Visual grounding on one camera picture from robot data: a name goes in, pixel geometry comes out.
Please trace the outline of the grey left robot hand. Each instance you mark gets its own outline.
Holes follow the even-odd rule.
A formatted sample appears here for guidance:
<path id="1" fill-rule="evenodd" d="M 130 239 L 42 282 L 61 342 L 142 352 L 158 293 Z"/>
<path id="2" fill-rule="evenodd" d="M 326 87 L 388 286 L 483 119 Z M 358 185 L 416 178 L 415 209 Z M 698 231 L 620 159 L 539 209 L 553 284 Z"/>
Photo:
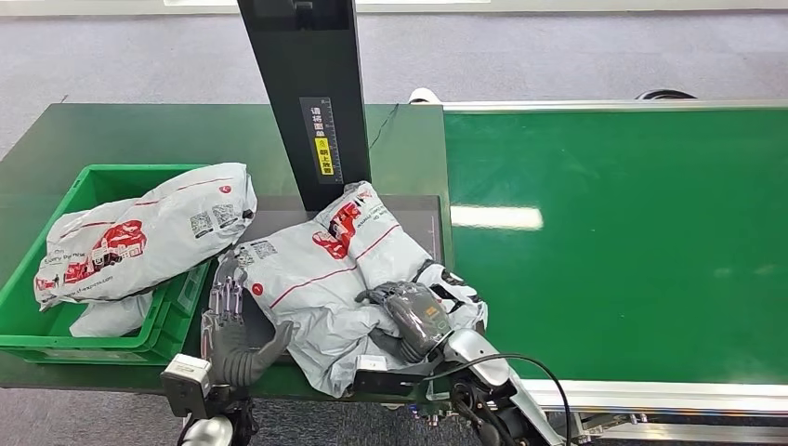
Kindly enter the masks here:
<path id="1" fill-rule="evenodd" d="M 218 257 L 208 306 L 201 317 L 201 357 L 211 364 L 215 384 L 253 385 L 281 357 L 296 333 L 295 324 L 285 321 L 274 328 L 265 345 L 249 345 L 243 320 L 243 282 L 247 277 L 233 251 Z"/>

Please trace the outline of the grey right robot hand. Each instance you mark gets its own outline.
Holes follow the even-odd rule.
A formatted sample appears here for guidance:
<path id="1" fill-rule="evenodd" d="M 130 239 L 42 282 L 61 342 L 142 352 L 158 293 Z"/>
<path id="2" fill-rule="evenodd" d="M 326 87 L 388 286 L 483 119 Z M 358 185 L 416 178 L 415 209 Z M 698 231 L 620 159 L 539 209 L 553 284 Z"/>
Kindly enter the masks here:
<path id="1" fill-rule="evenodd" d="M 360 292 L 355 301 L 377 305 L 393 320 L 398 336 L 379 328 L 373 329 L 369 336 L 375 345 L 399 361 L 424 361 L 453 331 L 446 310 L 422 283 L 385 282 Z"/>

